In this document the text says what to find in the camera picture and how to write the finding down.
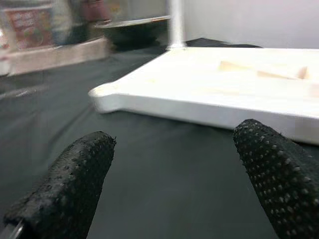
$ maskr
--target red label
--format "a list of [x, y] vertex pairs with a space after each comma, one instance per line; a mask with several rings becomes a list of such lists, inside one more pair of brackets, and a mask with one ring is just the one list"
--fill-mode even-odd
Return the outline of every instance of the red label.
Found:
[[19, 49], [53, 45], [50, 9], [6, 10]]

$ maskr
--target white plastic tray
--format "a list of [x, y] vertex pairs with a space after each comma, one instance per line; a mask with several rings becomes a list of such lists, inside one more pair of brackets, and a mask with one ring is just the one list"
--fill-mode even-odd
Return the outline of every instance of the white plastic tray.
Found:
[[89, 96], [100, 113], [123, 110], [229, 129], [253, 118], [319, 144], [318, 63], [319, 50], [175, 49]]

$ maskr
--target black fabric surface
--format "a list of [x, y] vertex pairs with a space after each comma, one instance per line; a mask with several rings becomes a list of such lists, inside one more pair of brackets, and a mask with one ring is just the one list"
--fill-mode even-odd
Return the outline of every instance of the black fabric surface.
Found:
[[319, 161], [253, 119], [236, 127], [234, 142], [279, 238], [318, 238]]
[[95, 132], [67, 146], [38, 185], [10, 206], [5, 224], [22, 221], [29, 239], [85, 239], [115, 144]]
[[[0, 217], [67, 145], [104, 131], [117, 137], [117, 146], [88, 239], [277, 238], [231, 131], [94, 111], [90, 89], [164, 51], [127, 51], [0, 80]], [[318, 147], [305, 148], [319, 158]]]

